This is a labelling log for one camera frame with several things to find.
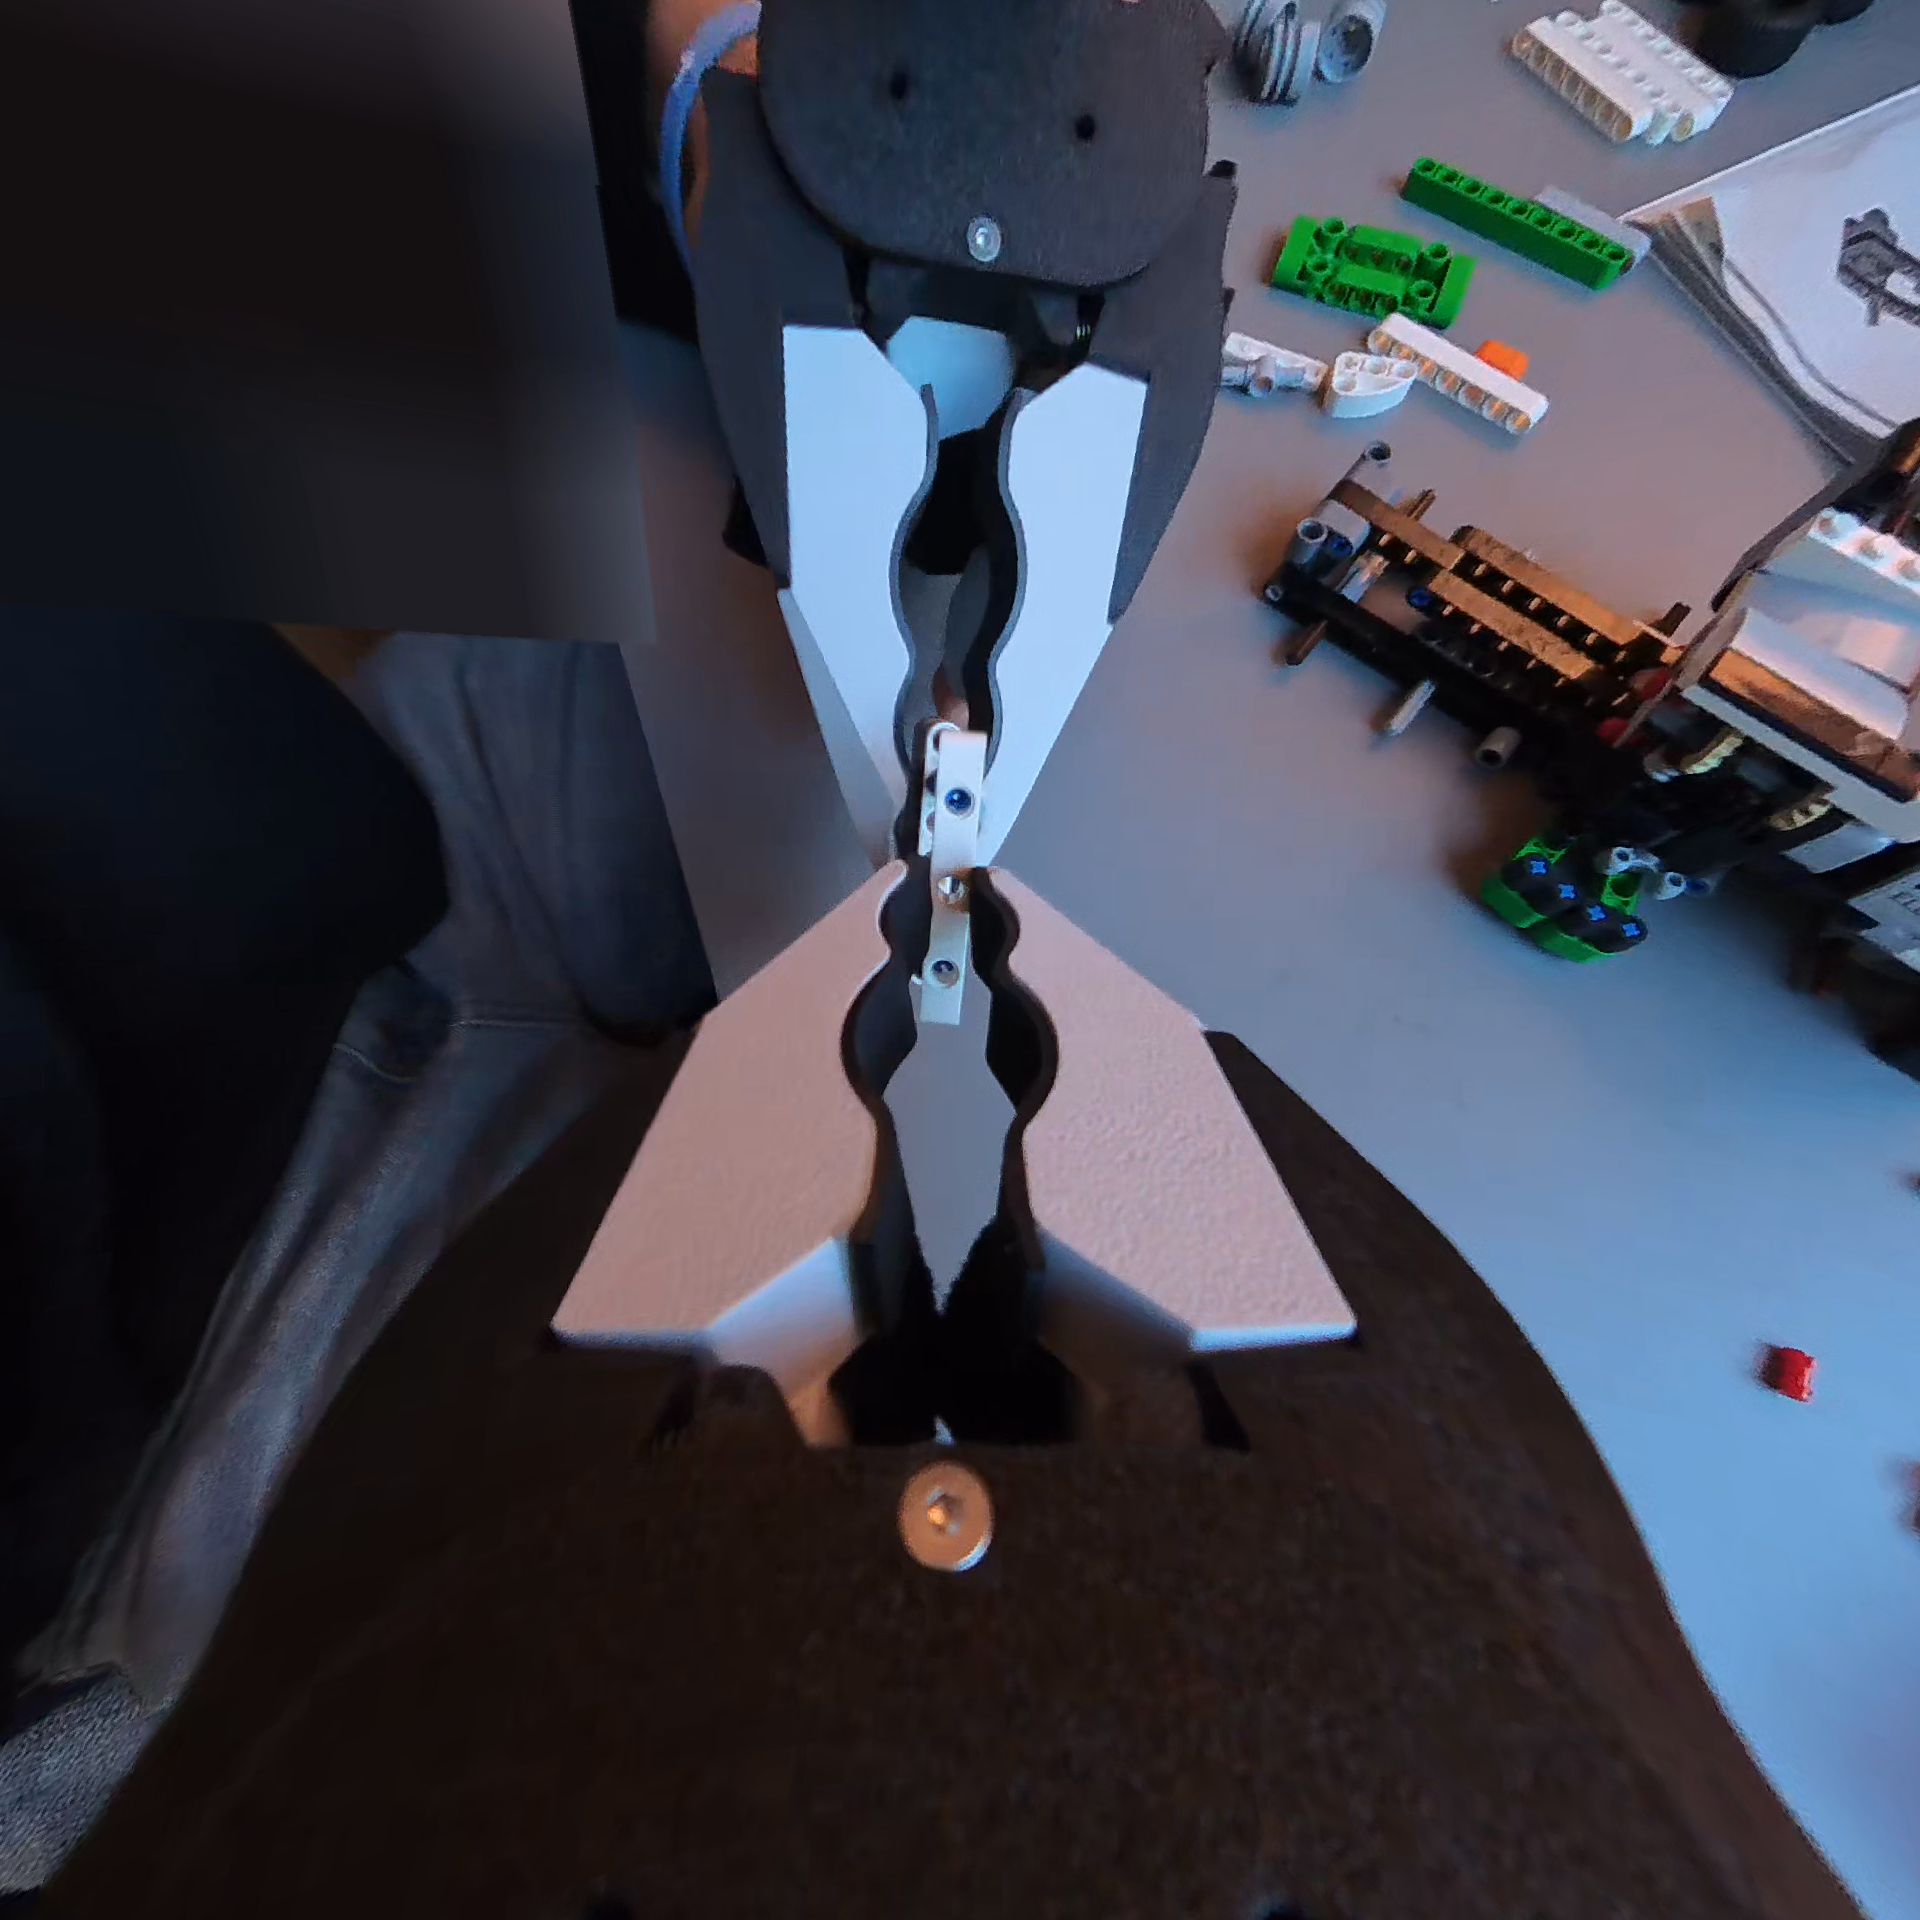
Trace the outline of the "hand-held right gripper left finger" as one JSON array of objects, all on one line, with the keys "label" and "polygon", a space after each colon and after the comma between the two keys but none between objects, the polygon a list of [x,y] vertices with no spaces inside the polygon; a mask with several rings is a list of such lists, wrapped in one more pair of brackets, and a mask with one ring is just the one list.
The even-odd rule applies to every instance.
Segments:
[{"label": "hand-held right gripper left finger", "polygon": [[886,863],[693,1032],[553,1334],[774,1378],[809,1448],[846,1448],[835,1373],[926,1284],[883,1090],[916,1039]]}]

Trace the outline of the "long white lego beam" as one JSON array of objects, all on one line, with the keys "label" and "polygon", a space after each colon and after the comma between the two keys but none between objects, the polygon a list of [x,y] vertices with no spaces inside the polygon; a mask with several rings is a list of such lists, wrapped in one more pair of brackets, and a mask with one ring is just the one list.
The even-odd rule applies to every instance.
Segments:
[{"label": "long white lego beam", "polygon": [[1390,313],[1367,330],[1367,351],[1377,357],[1404,361],[1411,376],[1435,394],[1450,398],[1466,413],[1500,427],[1506,436],[1530,436],[1542,427],[1549,398],[1482,361],[1474,351],[1452,347],[1443,332]]}]

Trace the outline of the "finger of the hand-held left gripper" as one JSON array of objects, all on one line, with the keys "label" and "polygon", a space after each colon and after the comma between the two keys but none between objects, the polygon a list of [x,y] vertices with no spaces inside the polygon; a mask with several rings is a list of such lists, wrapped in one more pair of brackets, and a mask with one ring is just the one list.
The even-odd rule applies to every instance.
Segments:
[{"label": "finger of the hand-held left gripper", "polygon": [[986,612],[967,689],[986,720],[978,854],[995,865],[1100,660],[1142,443],[1144,384],[1072,371],[1014,393],[995,448]]},{"label": "finger of the hand-held left gripper", "polygon": [[931,486],[929,398],[857,330],[786,326],[786,584],[780,617],[873,865],[904,807],[898,697],[914,642],[898,612],[901,535]]}]

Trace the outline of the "green lego frame plate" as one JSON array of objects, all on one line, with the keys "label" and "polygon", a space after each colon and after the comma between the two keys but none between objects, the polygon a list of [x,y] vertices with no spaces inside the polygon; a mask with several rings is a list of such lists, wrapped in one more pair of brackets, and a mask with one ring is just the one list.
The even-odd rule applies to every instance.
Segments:
[{"label": "green lego frame plate", "polygon": [[1400,313],[1443,332],[1456,320],[1474,275],[1475,256],[1448,241],[1333,215],[1297,215],[1281,231],[1266,286],[1373,326]]}]

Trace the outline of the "white lego beam with blue pins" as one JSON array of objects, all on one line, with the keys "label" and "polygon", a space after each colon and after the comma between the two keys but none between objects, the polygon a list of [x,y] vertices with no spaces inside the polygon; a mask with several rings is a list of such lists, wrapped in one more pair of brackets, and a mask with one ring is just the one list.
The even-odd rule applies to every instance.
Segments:
[{"label": "white lego beam with blue pins", "polygon": [[986,735],[931,722],[921,745],[921,833],[916,852],[929,863],[929,875],[969,875],[978,868],[978,844],[983,819],[983,776],[986,776]]}]

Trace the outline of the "black lego tire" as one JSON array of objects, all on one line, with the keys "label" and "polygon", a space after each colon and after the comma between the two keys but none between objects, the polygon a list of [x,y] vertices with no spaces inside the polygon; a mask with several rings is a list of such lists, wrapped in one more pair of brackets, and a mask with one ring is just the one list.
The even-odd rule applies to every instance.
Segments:
[{"label": "black lego tire", "polygon": [[1742,84],[1783,70],[1824,30],[1860,19],[1870,5],[1686,5],[1696,57]]}]

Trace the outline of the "dark cloth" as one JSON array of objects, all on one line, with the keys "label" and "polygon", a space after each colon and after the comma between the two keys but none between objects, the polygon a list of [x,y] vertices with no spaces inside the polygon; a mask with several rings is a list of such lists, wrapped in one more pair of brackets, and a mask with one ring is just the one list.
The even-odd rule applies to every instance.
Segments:
[{"label": "dark cloth", "polygon": [[271,625],[5,604],[5,1661],[445,906],[426,791]]}]

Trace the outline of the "stack of white lego beams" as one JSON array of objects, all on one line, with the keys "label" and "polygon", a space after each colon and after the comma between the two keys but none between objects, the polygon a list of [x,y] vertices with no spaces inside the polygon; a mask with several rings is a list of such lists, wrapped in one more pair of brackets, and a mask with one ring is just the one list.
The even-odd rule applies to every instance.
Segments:
[{"label": "stack of white lego beams", "polygon": [[1506,51],[1614,146],[1691,142],[1738,91],[1625,5],[1539,15]]}]

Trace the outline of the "light grey lego connector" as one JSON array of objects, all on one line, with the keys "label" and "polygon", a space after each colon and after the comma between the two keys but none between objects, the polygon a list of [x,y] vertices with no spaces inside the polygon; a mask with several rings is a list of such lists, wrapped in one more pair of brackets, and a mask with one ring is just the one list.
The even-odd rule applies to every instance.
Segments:
[{"label": "light grey lego connector", "polygon": [[1223,394],[1318,394],[1332,381],[1332,366],[1297,351],[1281,351],[1266,341],[1228,332],[1218,361]]}]

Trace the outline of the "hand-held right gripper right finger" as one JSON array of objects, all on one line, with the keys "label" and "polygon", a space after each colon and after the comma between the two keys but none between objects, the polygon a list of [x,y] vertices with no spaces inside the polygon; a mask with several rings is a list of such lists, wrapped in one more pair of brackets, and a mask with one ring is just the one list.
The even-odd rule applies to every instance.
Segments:
[{"label": "hand-held right gripper right finger", "polygon": [[972,960],[1009,1099],[995,1217],[954,1278],[972,1395],[1109,1406],[1356,1334],[1195,1013],[1004,868],[972,871]]}]

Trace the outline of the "grey lego brick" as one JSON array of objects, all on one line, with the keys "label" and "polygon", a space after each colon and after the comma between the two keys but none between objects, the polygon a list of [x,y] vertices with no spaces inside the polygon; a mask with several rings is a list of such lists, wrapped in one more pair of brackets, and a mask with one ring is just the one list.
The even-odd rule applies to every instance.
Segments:
[{"label": "grey lego brick", "polygon": [[1610,215],[1599,207],[1593,207],[1563,185],[1539,185],[1537,203],[1564,220],[1576,220],[1580,229],[1593,229],[1608,241],[1620,246],[1634,266],[1641,266],[1653,251],[1653,236],[1644,229],[1635,229],[1620,215]]}]

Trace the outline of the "black lego chassis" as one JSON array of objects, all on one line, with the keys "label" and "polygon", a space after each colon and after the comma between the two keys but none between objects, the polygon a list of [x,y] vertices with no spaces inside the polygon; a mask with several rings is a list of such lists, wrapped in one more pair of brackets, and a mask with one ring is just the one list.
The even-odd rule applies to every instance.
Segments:
[{"label": "black lego chassis", "polygon": [[1482,735],[1482,765],[1614,748],[1667,685],[1687,604],[1630,617],[1481,526],[1435,535],[1435,492],[1390,486],[1390,459],[1367,441],[1259,584],[1290,624],[1281,663],[1332,642],[1400,689],[1383,735],[1435,710]]}]

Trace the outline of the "lego instruction booklet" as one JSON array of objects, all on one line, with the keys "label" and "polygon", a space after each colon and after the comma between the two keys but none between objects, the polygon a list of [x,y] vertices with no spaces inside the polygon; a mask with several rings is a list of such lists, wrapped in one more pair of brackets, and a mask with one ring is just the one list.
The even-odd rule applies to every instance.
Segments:
[{"label": "lego instruction booklet", "polygon": [[1840,464],[1916,417],[1916,91],[1625,220]]}]

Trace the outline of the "white lego vehicle model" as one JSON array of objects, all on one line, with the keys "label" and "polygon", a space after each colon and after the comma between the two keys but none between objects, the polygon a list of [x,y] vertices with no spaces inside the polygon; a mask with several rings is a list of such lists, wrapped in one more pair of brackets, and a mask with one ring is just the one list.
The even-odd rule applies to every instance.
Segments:
[{"label": "white lego vehicle model", "polygon": [[1783,885],[1804,989],[1916,1076],[1916,422],[1742,555],[1630,741],[1595,838]]}]

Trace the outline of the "long green lego beam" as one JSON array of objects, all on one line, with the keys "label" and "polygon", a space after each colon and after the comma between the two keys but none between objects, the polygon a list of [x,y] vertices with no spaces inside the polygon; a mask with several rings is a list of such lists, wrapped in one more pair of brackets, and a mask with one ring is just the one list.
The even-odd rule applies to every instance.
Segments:
[{"label": "long green lego beam", "polygon": [[1580,207],[1521,197],[1435,158],[1408,163],[1400,203],[1585,291],[1614,286],[1644,256],[1625,229],[1593,223]]}]

